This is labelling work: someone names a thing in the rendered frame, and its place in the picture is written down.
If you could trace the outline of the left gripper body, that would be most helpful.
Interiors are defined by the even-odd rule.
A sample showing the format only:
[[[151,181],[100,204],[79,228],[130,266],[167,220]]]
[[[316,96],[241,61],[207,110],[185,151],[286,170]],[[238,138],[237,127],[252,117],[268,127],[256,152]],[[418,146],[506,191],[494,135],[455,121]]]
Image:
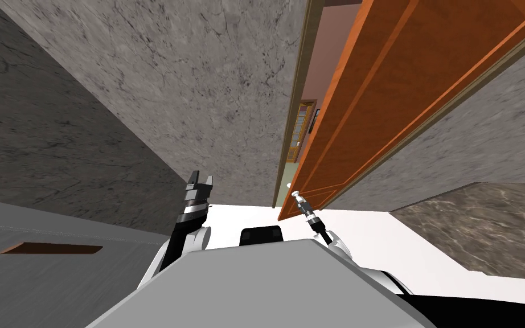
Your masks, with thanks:
[[[208,200],[212,190],[211,184],[188,184],[184,201],[203,201]]]

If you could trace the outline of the wooden glazed cabinet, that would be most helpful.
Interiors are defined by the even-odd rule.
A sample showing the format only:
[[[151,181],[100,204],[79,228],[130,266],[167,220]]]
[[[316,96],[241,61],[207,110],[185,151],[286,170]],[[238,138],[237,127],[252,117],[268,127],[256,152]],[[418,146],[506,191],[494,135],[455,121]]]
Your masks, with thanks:
[[[287,163],[297,162],[298,156],[300,156],[303,140],[307,135],[307,125],[315,110],[316,102],[316,100],[307,100],[298,105],[297,117],[286,158]]]

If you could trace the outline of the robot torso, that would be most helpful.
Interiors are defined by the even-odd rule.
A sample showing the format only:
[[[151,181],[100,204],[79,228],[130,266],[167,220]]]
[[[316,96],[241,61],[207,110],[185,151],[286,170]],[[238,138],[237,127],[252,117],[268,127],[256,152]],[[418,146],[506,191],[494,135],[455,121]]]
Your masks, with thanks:
[[[314,239],[194,251],[86,328],[437,328]]]

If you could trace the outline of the orange wooden door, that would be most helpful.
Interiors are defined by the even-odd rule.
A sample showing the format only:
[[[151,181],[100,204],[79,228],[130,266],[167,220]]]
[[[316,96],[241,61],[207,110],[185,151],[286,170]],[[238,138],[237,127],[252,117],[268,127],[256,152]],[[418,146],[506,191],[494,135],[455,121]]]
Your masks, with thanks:
[[[363,0],[291,191],[326,207],[525,39],[525,0]]]

